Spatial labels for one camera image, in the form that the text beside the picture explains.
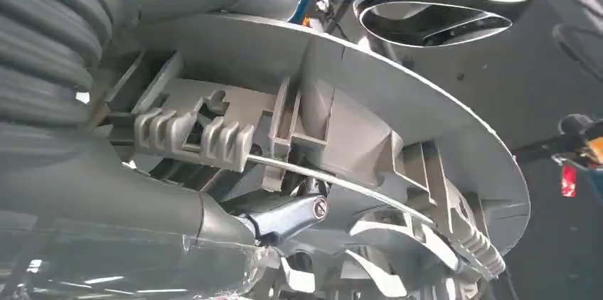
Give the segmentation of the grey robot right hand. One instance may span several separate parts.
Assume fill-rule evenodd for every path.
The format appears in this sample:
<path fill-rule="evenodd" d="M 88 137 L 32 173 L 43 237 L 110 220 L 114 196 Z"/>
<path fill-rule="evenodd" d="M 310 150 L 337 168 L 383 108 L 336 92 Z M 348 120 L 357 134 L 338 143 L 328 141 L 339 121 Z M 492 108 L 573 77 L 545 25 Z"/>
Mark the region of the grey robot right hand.
<path fill-rule="evenodd" d="M 299 0 L 1 0 L 2 299 L 318 299 L 265 189 Z"/>

